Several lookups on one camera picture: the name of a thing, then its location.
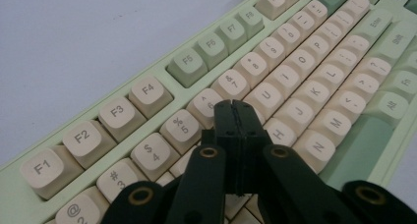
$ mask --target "keyboard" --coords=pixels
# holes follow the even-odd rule
[[[180,176],[239,99],[328,185],[386,186],[417,132],[417,0],[244,0],[1,168],[2,223],[98,223],[126,186]],[[226,196],[225,223],[263,223]]]

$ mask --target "function key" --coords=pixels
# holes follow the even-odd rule
[[[166,69],[183,87],[190,87],[209,70],[202,57],[192,48],[177,54]]]
[[[125,97],[118,97],[104,105],[98,118],[117,141],[122,141],[142,125],[145,117]]]
[[[237,14],[236,19],[245,28],[248,39],[264,28],[262,14],[252,6],[242,9]]]
[[[80,123],[64,135],[62,142],[84,168],[89,168],[116,145],[95,120]]]
[[[149,119],[172,101],[172,95],[155,77],[147,77],[132,86],[129,100]]]
[[[83,168],[64,145],[53,145],[26,161],[21,173],[33,190],[50,199],[78,177]]]

